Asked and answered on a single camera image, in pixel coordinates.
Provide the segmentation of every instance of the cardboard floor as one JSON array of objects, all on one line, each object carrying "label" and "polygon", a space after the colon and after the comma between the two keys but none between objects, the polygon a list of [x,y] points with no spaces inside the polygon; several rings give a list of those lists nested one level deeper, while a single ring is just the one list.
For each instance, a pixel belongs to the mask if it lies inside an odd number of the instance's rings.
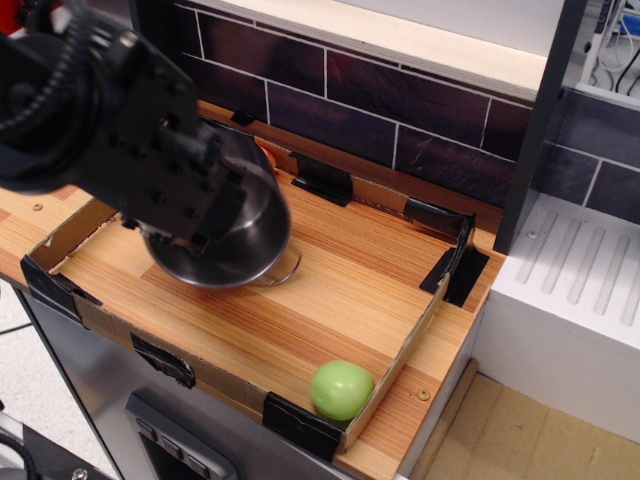
[{"label": "cardboard floor", "polygon": [[430,467],[412,480],[640,478],[639,445],[480,374],[451,418],[444,440],[430,440],[441,442]]}]

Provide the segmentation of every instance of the white wall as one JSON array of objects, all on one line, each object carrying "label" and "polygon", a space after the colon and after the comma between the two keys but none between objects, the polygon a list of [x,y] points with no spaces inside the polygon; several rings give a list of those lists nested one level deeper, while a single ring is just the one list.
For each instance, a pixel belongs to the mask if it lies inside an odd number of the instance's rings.
[{"label": "white wall", "polygon": [[338,0],[547,56],[563,0]]}]

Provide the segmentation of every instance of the black tape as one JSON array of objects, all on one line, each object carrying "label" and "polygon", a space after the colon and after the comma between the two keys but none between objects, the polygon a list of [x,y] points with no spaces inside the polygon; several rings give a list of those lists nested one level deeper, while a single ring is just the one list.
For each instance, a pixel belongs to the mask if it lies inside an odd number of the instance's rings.
[{"label": "black tape", "polygon": [[416,200],[415,198],[407,200],[402,214],[408,220],[420,222],[437,232],[455,238],[457,238],[462,229],[468,225],[470,218],[467,215],[448,210],[432,203]]},{"label": "black tape", "polygon": [[100,300],[85,292],[64,275],[51,275],[43,270],[28,255],[22,259],[20,266],[34,299],[80,325],[82,325],[82,318],[76,310],[74,294],[98,307],[102,305]]},{"label": "black tape", "polygon": [[299,447],[331,462],[342,430],[273,392],[264,401],[262,423]]},{"label": "black tape", "polygon": [[447,250],[420,284],[422,290],[433,294],[445,273],[450,272],[451,279],[444,299],[458,307],[464,305],[478,277],[489,261],[487,255],[478,252],[473,246],[475,215],[466,217],[466,219],[467,224],[457,235],[458,244],[456,248]]},{"label": "black tape", "polygon": [[249,115],[248,113],[244,113],[244,112],[235,112],[232,116],[231,116],[231,121],[235,122],[239,125],[242,125],[243,127],[246,127],[247,125],[250,125],[251,123],[253,123],[253,121],[255,120],[255,118],[253,118],[251,115]]},{"label": "black tape", "polygon": [[175,379],[178,385],[185,388],[192,389],[195,386],[196,376],[187,362],[167,350],[142,340],[133,333],[131,334],[131,342],[136,353],[154,369]]},{"label": "black tape", "polygon": [[353,182],[349,172],[299,153],[291,153],[291,156],[298,160],[298,176],[293,180],[296,187],[341,207],[349,205],[353,198]]}]

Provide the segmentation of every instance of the metal screw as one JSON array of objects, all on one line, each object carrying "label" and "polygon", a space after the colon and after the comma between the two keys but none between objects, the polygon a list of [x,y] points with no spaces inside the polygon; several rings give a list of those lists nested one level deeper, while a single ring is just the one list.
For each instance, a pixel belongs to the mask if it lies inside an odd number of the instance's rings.
[{"label": "metal screw", "polygon": [[73,472],[73,475],[71,475],[71,480],[87,480],[88,478],[89,473],[82,468],[77,469]]},{"label": "metal screw", "polygon": [[120,43],[127,48],[133,47],[137,41],[138,36],[131,31],[126,31],[120,35]]}]

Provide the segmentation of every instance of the black vertical frame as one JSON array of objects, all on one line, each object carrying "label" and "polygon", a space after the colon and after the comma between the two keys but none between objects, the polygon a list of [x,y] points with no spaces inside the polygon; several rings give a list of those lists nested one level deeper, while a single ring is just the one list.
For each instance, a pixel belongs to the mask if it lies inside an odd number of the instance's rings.
[{"label": "black vertical frame", "polygon": [[129,0],[133,29],[180,65],[178,22],[173,0]]},{"label": "black vertical frame", "polygon": [[564,2],[494,244],[498,252],[509,253],[538,198],[549,163],[547,147],[556,143],[564,120],[564,92],[582,76],[602,3]]}]

